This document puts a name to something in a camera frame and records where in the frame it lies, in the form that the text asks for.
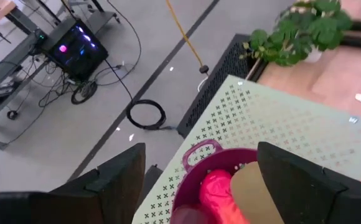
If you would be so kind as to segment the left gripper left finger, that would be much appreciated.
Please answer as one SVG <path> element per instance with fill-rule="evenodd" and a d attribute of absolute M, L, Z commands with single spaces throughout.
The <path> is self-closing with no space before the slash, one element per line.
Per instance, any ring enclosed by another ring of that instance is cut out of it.
<path fill-rule="evenodd" d="M 131 224 L 145 161 L 140 142 L 50 192 L 0 192 L 0 224 Z"/>

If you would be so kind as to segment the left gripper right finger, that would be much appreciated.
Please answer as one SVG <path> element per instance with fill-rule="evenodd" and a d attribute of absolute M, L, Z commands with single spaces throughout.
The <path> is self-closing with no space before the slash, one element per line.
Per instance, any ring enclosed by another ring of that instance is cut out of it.
<path fill-rule="evenodd" d="M 361 224 L 361 181 L 268 142 L 257 160 L 284 224 Z"/>

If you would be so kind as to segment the brown green toy kiwi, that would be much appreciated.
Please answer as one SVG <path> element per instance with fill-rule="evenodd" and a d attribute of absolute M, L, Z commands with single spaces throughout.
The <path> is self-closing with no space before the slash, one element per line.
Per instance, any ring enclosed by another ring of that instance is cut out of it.
<path fill-rule="evenodd" d="M 236 205 L 250 224 L 284 224 L 257 162 L 248 163 L 233 175 L 231 191 Z"/>

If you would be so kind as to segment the red orange toy mango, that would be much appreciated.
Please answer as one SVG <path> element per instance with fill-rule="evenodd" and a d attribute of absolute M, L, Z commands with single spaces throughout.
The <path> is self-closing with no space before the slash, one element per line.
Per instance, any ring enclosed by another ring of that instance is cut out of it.
<path fill-rule="evenodd" d="M 227 171 L 213 170 L 200 185 L 199 200 L 213 216 L 212 224 L 250 224 L 233 199 L 231 179 Z"/>

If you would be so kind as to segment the magenta plastic colander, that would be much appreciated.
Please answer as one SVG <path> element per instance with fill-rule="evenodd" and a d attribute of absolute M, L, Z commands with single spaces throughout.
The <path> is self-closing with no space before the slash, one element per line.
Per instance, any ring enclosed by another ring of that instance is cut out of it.
<path fill-rule="evenodd" d="M 191 165 L 188 162 L 193 152 L 211 145 L 214 153 Z M 213 139 L 204 140 L 190 148 L 182 158 L 186 175 L 175 194 L 169 224 L 212 224 L 213 216 L 199 200 L 200 185 L 213 170 L 225 170 L 233 176 L 242 165 L 256 161 L 256 150 L 247 148 L 224 149 Z"/>

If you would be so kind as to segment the pale green perforated metal stand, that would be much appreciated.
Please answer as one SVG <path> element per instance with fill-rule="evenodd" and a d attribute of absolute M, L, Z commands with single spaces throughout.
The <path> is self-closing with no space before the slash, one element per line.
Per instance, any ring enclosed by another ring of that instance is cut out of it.
<path fill-rule="evenodd" d="M 260 141 L 361 180 L 361 116 L 228 76 L 136 211 L 132 224 L 168 224 L 187 150 L 206 139 L 224 148 Z"/>

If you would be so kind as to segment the black lit computer tower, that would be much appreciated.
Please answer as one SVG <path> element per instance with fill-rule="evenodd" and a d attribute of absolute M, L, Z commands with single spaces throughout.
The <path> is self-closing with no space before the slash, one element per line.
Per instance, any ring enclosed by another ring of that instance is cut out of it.
<path fill-rule="evenodd" d="M 108 57 L 108 51 L 95 33 L 81 20 L 62 21 L 40 47 L 41 51 L 70 78 L 86 81 Z"/>

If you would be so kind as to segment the grey office desk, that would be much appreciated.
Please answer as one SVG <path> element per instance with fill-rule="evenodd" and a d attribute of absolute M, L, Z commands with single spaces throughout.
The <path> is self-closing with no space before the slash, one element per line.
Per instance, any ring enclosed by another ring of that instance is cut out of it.
<path fill-rule="evenodd" d="M 8 77 L 14 74 L 15 69 L 22 65 L 23 61 L 31 56 L 32 49 L 39 49 L 43 42 L 47 40 L 47 34 L 40 29 L 31 32 L 14 50 L 12 50 L 4 60 L 0 61 L 0 84 Z M 48 61 L 43 62 L 37 67 L 33 73 L 26 73 L 25 78 L 20 82 L 16 89 L 4 97 L 0 103 L 0 112 L 13 100 L 18 93 L 29 84 L 29 82 L 48 64 Z M 0 141 L 0 149 L 5 149 L 10 143 L 19 139 L 16 136 L 9 142 Z"/>

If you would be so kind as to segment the green potted plant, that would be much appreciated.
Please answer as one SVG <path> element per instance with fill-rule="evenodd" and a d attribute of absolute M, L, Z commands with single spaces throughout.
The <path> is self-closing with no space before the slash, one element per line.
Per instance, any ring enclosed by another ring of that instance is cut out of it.
<path fill-rule="evenodd" d="M 280 12 L 271 32 L 254 30 L 239 59 L 262 59 L 290 67 L 316 52 L 337 48 L 352 19 L 340 0 L 298 0 Z"/>

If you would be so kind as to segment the black perforated frame panel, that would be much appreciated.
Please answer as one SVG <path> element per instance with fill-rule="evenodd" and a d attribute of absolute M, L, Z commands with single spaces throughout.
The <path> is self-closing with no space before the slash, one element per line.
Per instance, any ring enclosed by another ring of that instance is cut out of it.
<path fill-rule="evenodd" d="M 203 84 L 184 117 L 181 119 L 177 132 L 186 138 L 194 125 L 215 96 L 228 75 L 233 75 L 251 82 L 258 82 L 264 72 L 267 62 L 258 59 L 239 59 L 243 51 L 243 43 L 249 41 L 246 34 L 235 34 L 228 47 L 213 68 L 210 77 Z"/>

